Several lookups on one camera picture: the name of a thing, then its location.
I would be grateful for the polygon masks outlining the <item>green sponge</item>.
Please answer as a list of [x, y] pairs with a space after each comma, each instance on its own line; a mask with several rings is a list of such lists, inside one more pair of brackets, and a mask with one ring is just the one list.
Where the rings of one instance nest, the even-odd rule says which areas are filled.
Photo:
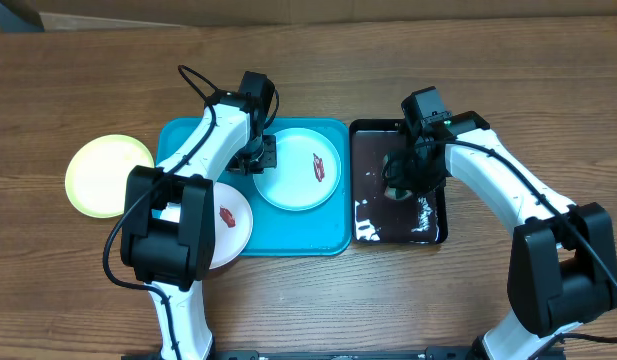
[[413, 193], [410, 190], [387, 187], [385, 189], [384, 195], [390, 200], [403, 201], [410, 198]]

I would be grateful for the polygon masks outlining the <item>light blue plate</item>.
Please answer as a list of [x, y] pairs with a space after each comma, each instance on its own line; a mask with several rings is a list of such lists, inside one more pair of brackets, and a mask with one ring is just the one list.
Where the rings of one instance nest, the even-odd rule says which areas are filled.
[[[341, 158], [333, 143], [315, 130], [288, 128], [274, 134], [277, 166], [253, 176], [259, 194], [271, 205], [304, 211], [325, 203], [341, 177]], [[318, 182], [313, 154], [323, 159], [325, 177]]]

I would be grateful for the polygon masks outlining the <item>yellow green plate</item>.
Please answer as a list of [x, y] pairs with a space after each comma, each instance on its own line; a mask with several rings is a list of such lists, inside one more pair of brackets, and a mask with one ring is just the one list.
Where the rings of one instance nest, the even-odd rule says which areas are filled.
[[126, 182], [137, 165], [153, 167], [149, 149], [121, 134], [98, 137], [72, 157], [64, 187], [72, 206], [93, 218], [112, 218], [124, 212]]

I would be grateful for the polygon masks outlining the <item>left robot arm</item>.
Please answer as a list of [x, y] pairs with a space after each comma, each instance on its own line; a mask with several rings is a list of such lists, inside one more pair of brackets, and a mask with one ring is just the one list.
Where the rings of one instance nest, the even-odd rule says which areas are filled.
[[160, 359], [206, 359], [213, 335], [206, 323], [201, 282], [216, 244], [214, 187], [225, 170], [257, 174], [276, 164], [265, 134], [279, 103], [276, 90], [217, 90], [180, 147], [156, 167], [135, 167], [125, 209], [111, 230], [130, 287], [150, 294], [162, 335]]

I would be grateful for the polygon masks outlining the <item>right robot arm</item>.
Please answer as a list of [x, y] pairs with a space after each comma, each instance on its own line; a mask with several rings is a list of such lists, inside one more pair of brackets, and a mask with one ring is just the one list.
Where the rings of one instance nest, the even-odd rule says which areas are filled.
[[468, 186], [512, 236], [509, 313], [478, 337], [470, 359], [537, 359], [556, 343], [607, 344], [617, 336], [577, 327], [617, 308], [612, 220], [597, 203], [577, 205], [525, 168], [477, 113], [407, 115], [406, 149], [389, 155], [382, 177], [420, 195], [454, 177]]

